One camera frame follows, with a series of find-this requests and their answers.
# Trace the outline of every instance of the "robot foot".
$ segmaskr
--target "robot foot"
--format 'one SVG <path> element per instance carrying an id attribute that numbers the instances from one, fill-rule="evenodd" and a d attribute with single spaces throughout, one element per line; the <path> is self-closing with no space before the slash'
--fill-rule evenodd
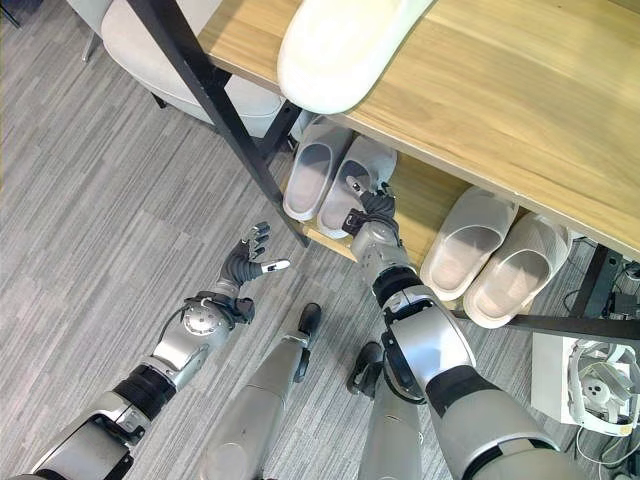
<path id="1" fill-rule="evenodd" d="M 315 339 L 320 320 L 322 319 L 322 309 L 317 303 L 307 303 L 300 315 L 298 330 L 309 335 L 309 344 L 307 348 L 311 349 Z"/>
<path id="2" fill-rule="evenodd" d="M 369 342 L 362 347 L 356 358 L 356 363 L 347 380 L 347 390 L 353 395 L 363 393 L 373 398 L 381 371 L 382 347 L 377 342 Z"/>
<path id="3" fill-rule="evenodd" d="M 322 309 L 317 303 L 308 303 L 302 314 L 300 315 L 300 322 L 298 323 L 298 331 L 309 336 L 309 342 L 307 348 L 302 350 L 302 357 L 300 358 L 300 364 L 296 371 L 293 381 L 300 383 L 304 380 L 304 376 L 307 373 L 307 366 L 309 365 L 309 357 L 311 356 L 311 346 L 313 345 L 318 327 L 320 326 L 320 320 L 322 320 Z"/>

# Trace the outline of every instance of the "black glove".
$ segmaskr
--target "black glove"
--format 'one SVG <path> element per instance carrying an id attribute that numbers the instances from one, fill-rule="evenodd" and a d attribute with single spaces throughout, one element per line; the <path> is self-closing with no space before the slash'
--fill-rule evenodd
<path id="1" fill-rule="evenodd" d="M 360 212 L 352 208 L 342 225 L 342 229 L 355 237 L 365 223 L 380 222 L 388 225 L 398 237 L 398 223 L 393 219 L 396 211 L 396 198 L 391 187 L 383 183 L 381 190 L 372 193 L 363 188 L 351 176 L 347 177 L 347 185 L 353 193 L 360 197 L 365 211 Z"/>
<path id="2" fill-rule="evenodd" d="M 253 261 L 264 253 L 270 231 L 271 227 L 266 222 L 254 225 L 225 259 L 218 281 L 231 283 L 239 289 L 245 282 L 258 278 L 263 273 L 287 268 L 291 262 L 286 259 L 263 263 Z"/>

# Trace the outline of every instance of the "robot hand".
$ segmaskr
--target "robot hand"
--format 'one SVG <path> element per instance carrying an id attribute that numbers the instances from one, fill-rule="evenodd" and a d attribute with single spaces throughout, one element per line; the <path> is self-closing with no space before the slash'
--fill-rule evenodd
<path id="1" fill-rule="evenodd" d="M 226 293 L 229 297 L 237 297 L 240 287 L 264 273 L 275 272 L 287 268 L 289 260 L 281 259 L 270 262 L 254 262 L 265 251 L 265 243 L 269 239 L 271 227 L 266 222 L 254 225 L 249 233 L 231 250 L 220 270 L 214 291 Z"/>

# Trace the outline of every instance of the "chair seat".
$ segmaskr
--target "chair seat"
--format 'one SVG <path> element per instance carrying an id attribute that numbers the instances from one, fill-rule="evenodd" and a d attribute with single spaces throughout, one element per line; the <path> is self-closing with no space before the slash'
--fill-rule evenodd
<path id="1" fill-rule="evenodd" d="M 178 0 L 197 35 L 221 0 Z M 114 0 L 102 21 L 111 57 L 151 92 L 205 122 L 213 123 L 126 0 Z M 279 95 L 232 76 L 225 87 L 252 136 L 263 137 L 284 103 Z"/>

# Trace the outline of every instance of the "white chair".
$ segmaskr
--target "white chair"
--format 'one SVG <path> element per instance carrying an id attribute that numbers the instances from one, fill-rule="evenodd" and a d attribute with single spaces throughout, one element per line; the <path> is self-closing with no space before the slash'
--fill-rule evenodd
<path id="1" fill-rule="evenodd" d="M 91 29 L 102 37 L 109 55 L 153 93 L 156 99 L 213 124 L 126 0 L 68 2 Z M 197 35 L 221 0 L 177 0 L 177 3 Z M 97 38 L 90 40 L 88 47 L 95 46 Z M 83 58 L 88 56 L 87 53 L 90 54 L 90 48 L 85 49 Z M 230 78 L 225 90 L 253 137 L 264 137 L 285 102 L 279 95 L 237 76 Z M 295 138 L 300 138 L 308 117 L 306 112 L 300 115 L 291 131 Z"/>

